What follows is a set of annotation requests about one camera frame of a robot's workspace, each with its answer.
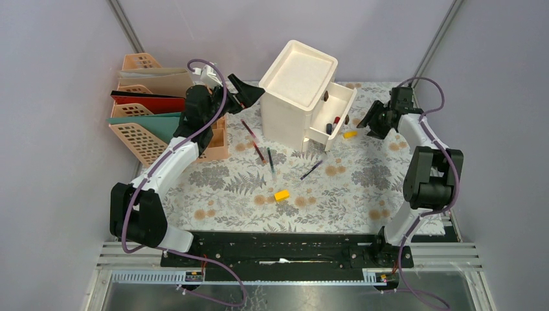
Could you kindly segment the white drawer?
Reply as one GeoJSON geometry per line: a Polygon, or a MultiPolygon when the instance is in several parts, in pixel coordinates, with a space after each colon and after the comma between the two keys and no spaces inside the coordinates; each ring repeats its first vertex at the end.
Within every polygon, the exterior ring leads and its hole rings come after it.
{"type": "Polygon", "coordinates": [[[324,150],[329,151],[344,125],[356,95],[356,89],[330,82],[326,90],[321,93],[321,98],[313,110],[311,125],[306,130],[306,137],[311,141],[323,144],[324,150]],[[328,135],[326,125],[333,124],[336,117],[341,119],[336,126],[333,125],[333,133],[328,135]]]}

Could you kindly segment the beige notebook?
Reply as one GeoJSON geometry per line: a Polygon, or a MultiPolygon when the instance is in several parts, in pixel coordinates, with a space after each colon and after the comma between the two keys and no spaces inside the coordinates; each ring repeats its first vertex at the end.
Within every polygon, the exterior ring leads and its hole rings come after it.
{"type": "Polygon", "coordinates": [[[153,94],[186,98],[187,90],[194,86],[185,68],[145,68],[118,72],[120,86],[142,85],[153,94]]]}

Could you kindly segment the yellow marker cap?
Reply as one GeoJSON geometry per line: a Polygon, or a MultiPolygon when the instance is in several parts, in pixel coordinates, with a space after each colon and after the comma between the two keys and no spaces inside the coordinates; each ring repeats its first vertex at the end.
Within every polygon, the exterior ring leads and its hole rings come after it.
{"type": "Polygon", "coordinates": [[[349,138],[355,137],[357,134],[358,134],[357,131],[350,131],[350,132],[345,132],[345,133],[343,133],[342,136],[343,136],[345,139],[349,139],[349,138]]]}

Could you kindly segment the white three-drawer cabinet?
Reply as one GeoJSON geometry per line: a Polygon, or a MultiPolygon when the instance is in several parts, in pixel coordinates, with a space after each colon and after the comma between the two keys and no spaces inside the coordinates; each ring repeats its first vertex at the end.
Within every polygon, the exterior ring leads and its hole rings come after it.
{"type": "Polygon", "coordinates": [[[259,82],[263,136],[288,148],[306,151],[306,136],[334,81],[335,57],[297,40],[286,43],[259,82]]]}

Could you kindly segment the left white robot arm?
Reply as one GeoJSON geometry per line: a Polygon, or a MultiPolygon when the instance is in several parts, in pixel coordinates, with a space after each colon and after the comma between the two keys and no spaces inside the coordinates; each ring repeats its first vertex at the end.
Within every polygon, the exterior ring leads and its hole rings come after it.
{"type": "Polygon", "coordinates": [[[212,125],[225,114],[238,114],[252,107],[265,93],[262,87],[241,81],[234,74],[224,77],[204,61],[194,74],[201,83],[185,91],[185,105],[168,146],[141,175],[130,183],[117,183],[111,190],[109,230],[123,242],[138,243],[176,253],[185,266],[197,264],[199,246],[193,234],[170,226],[161,199],[183,171],[203,154],[214,132],[212,125]]]}

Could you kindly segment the red ring binder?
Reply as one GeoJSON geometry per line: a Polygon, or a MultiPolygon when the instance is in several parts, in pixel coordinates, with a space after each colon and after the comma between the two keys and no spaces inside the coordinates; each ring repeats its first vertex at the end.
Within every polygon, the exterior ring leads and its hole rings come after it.
{"type": "Polygon", "coordinates": [[[153,114],[182,112],[186,101],[183,97],[126,91],[112,91],[110,96],[117,104],[141,104],[153,114]]]}

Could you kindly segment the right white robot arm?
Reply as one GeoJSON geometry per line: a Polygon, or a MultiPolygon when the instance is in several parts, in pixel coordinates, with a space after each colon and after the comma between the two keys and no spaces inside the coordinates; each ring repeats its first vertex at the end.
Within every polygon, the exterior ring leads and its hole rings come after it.
{"type": "Polygon", "coordinates": [[[397,263],[409,238],[426,217],[442,213],[458,194],[464,155],[439,140],[425,112],[414,106],[413,97],[411,87],[392,88],[390,100],[375,101],[358,125],[368,128],[367,135],[376,139],[384,139],[390,130],[395,130],[412,152],[403,180],[403,205],[368,248],[370,258],[381,267],[397,263]]]}

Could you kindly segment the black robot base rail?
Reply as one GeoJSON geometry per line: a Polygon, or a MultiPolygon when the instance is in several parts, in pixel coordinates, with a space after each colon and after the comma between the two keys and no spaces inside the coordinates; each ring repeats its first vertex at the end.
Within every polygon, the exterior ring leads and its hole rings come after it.
{"type": "Polygon", "coordinates": [[[410,246],[378,234],[194,231],[190,258],[160,256],[162,268],[197,268],[215,281],[361,281],[364,269],[413,268],[410,246]]]}

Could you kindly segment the teal folder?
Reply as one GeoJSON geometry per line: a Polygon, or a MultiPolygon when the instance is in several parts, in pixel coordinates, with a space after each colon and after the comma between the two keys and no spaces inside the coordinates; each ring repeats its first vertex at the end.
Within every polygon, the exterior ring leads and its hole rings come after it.
{"type": "Polygon", "coordinates": [[[181,112],[130,117],[111,117],[107,119],[107,122],[112,125],[125,123],[138,124],[160,140],[169,143],[179,125],[180,116],[181,112]]]}

